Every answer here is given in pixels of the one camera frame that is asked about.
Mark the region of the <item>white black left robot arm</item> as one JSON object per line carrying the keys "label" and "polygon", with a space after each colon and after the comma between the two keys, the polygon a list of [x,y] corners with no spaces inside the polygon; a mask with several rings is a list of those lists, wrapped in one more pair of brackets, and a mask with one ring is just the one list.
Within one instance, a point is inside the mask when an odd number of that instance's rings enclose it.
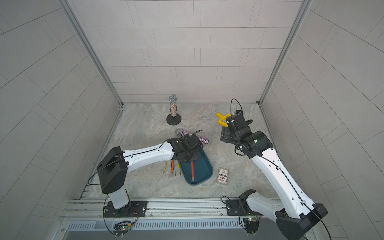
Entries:
{"label": "white black left robot arm", "polygon": [[127,173],[163,161],[193,163],[202,149],[203,143],[196,135],[170,138],[162,144],[138,150],[123,151],[121,147],[114,147],[97,166],[102,193],[110,198],[116,210],[126,207],[130,204],[124,190]]}

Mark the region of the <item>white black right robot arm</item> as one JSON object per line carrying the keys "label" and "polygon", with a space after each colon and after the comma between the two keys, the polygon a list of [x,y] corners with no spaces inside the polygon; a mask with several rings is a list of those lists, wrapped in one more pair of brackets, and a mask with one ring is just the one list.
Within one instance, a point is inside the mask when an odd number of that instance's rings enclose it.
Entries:
{"label": "white black right robot arm", "polygon": [[261,131],[252,132],[242,111],[235,115],[219,117],[222,126],[221,141],[235,146],[235,153],[247,156],[265,174],[279,196],[272,200],[249,189],[239,196],[242,215],[259,213],[274,221],[288,240],[299,240],[327,215],[322,204],[316,204],[299,187],[289,171],[282,164],[272,142]]}

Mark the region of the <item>orange sleeved hex key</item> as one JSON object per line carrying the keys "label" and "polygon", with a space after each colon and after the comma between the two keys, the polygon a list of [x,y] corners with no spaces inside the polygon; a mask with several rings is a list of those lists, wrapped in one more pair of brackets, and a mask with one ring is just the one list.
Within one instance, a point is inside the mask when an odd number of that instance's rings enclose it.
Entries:
{"label": "orange sleeved hex key", "polygon": [[171,160],[171,176],[173,176],[174,172],[174,160]]}

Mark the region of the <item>green sleeved hex key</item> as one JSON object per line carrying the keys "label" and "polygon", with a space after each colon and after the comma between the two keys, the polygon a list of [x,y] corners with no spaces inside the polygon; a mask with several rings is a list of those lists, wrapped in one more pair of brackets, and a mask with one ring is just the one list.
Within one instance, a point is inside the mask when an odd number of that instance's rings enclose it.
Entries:
{"label": "green sleeved hex key", "polygon": [[164,170],[163,170],[163,175],[165,174],[166,172],[166,169],[167,169],[167,164],[168,164],[168,161],[165,162],[165,166],[164,166]]}

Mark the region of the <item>red sleeved hex key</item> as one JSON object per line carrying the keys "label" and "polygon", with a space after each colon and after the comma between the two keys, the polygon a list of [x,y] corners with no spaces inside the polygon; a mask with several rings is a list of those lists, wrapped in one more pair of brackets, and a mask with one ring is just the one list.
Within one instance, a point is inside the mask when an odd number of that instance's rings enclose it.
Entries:
{"label": "red sleeved hex key", "polygon": [[192,182],[194,182],[195,181],[194,162],[191,162],[191,178],[192,178]]}

